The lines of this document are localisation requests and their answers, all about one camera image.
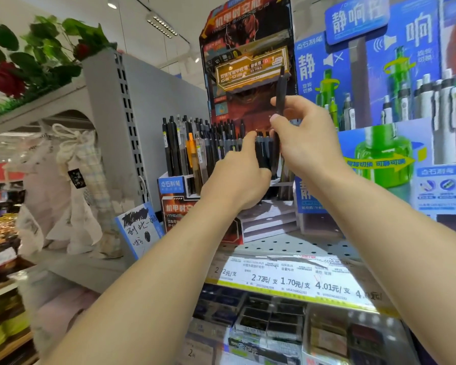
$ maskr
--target speaker icon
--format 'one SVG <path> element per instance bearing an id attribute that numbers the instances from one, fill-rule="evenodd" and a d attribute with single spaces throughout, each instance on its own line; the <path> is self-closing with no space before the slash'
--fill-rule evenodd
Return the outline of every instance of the speaker icon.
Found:
<path id="1" fill-rule="evenodd" d="M 324 65 L 329 65 L 330 67 L 334 66 L 333 54 L 329 54 L 326 59 L 322 61 Z"/>
<path id="2" fill-rule="evenodd" d="M 385 49 L 388 50 L 390 46 L 397 43 L 397 36 L 387 36 L 384 35 L 383 37 L 377 38 L 373 42 L 373 49 L 375 52 L 380 52 L 381 50 Z"/>

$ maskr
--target artificial rose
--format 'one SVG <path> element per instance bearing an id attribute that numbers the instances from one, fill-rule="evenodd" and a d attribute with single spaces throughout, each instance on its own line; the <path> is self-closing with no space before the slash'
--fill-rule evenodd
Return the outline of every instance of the artificial rose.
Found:
<path id="1" fill-rule="evenodd" d="M 15 69 L 14 63 L 0 62 L 0 92 L 18 99 L 25 91 L 25 83 L 12 73 Z"/>
<path id="2" fill-rule="evenodd" d="M 73 55 L 79 61 L 85 60 L 91 54 L 91 48 L 84 43 L 78 43 L 74 47 Z"/>

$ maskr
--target person's left hand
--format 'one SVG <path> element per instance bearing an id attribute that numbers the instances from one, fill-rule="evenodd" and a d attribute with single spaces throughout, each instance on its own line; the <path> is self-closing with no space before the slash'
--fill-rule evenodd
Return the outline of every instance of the person's left hand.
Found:
<path id="1" fill-rule="evenodd" d="M 255 206 L 270 185 L 271 171 L 259 168 L 255 154 L 256 132 L 243 139 L 240 152 L 230 151 L 216 163 L 213 174 L 201 190 L 201 200 L 214 200 L 239 213 Z"/>

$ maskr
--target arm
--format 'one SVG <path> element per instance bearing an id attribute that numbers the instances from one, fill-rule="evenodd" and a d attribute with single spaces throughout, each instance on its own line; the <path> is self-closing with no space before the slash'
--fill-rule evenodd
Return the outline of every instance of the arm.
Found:
<path id="1" fill-rule="evenodd" d="M 456 364 L 456 232 L 358 176 L 326 110 L 286 98 L 271 122 L 282 154 L 358 249 L 403 320 L 438 363 Z"/>
<path id="2" fill-rule="evenodd" d="M 270 184 L 255 132 L 216 164 L 201 200 L 71 329 L 45 365 L 167 365 L 176 359 L 221 238 Z"/>

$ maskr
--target red and black display board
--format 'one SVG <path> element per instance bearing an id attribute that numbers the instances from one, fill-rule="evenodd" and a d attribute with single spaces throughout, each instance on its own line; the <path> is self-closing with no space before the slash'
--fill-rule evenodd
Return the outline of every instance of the red and black display board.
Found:
<path id="1" fill-rule="evenodd" d="M 201 46 L 211 121 L 231 119 L 238 131 L 269 130 L 281 65 L 296 93 L 290 0 L 230 0 L 207 19 Z"/>

